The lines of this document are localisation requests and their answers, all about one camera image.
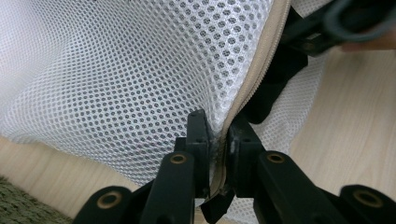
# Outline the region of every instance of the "metal grommet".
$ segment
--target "metal grommet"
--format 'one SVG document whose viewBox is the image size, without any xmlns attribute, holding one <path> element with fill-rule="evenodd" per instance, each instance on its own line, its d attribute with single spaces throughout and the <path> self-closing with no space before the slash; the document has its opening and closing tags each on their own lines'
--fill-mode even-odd
<svg viewBox="0 0 396 224">
<path fill-rule="evenodd" d="M 99 208 L 108 209 L 108 208 L 112 208 L 112 207 L 116 206 L 117 204 L 119 204 L 121 202 L 121 199 L 122 199 L 122 195 L 118 191 L 112 190 L 112 191 L 102 195 L 98 199 L 96 205 Z"/>
<path fill-rule="evenodd" d="M 374 207 L 374 208 L 380 208 L 384 205 L 382 200 L 370 192 L 369 190 L 366 189 L 357 189 L 353 192 L 353 197 L 360 203 Z"/>
<path fill-rule="evenodd" d="M 186 160 L 187 160 L 187 158 L 181 154 L 176 154 L 171 157 L 171 162 L 173 164 L 181 164 L 181 163 L 185 162 Z"/>
<path fill-rule="evenodd" d="M 273 163 L 282 163 L 285 161 L 285 158 L 277 153 L 271 153 L 267 156 L 267 160 Z"/>
</svg>

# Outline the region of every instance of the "beige fabric trim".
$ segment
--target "beige fabric trim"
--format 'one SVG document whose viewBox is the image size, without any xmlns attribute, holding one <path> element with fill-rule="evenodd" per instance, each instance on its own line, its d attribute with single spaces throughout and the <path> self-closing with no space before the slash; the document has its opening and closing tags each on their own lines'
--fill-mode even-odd
<svg viewBox="0 0 396 224">
<path fill-rule="evenodd" d="M 224 147 L 228 128 L 230 127 L 233 118 L 247 103 L 264 78 L 275 54 L 286 18 L 288 17 L 289 8 L 290 0 L 274 0 L 269 17 L 262 29 L 262 35 L 260 36 L 253 61 L 247 71 L 247 77 L 233 101 L 233 105 L 226 120 L 224 121 L 223 129 L 221 131 L 219 156 L 216 161 L 216 170 L 211 185 L 211 196 L 218 194 L 219 190 L 224 185 L 226 176 Z"/>
</svg>

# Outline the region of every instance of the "mesh bag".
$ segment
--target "mesh bag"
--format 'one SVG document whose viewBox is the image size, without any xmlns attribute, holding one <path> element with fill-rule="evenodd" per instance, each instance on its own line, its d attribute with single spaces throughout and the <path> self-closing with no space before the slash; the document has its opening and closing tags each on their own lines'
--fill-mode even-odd
<svg viewBox="0 0 396 224">
<path fill-rule="evenodd" d="M 293 4 L 306 15 L 324 2 Z M 224 133 L 272 5 L 1 1 L 0 134 L 91 158 L 143 185 L 175 138 L 185 136 L 191 111 L 203 108 L 215 137 Z M 323 59 L 310 59 L 254 127 L 268 149 L 288 151 L 312 104 Z M 230 219 L 255 222 L 247 200 L 229 211 Z"/>
</svg>

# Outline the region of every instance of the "wooden surface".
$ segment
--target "wooden surface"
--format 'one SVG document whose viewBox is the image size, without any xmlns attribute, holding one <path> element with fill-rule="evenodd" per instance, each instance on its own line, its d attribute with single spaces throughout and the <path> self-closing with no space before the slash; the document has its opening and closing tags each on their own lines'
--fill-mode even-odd
<svg viewBox="0 0 396 224">
<path fill-rule="evenodd" d="M 359 183 L 396 200 L 395 64 L 390 51 L 332 51 L 314 106 L 290 153 L 318 186 L 338 194 L 343 185 Z M 97 162 L 4 138 L 0 175 L 70 217 L 100 188 L 135 189 Z M 201 214 L 196 213 L 195 223 L 204 223 Z"/>
</svg>

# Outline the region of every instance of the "green carpet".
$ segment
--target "green carpet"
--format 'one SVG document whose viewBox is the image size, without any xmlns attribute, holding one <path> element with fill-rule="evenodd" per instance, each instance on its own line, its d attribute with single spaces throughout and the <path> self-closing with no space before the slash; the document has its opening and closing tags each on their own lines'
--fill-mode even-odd
<svg viewBox="0 0 396 224">
<path fill-rule="evenodd" d="M 63 224 L 72 219 L 38 202 L 0 176 L 0 223 Z"/>
</svg>

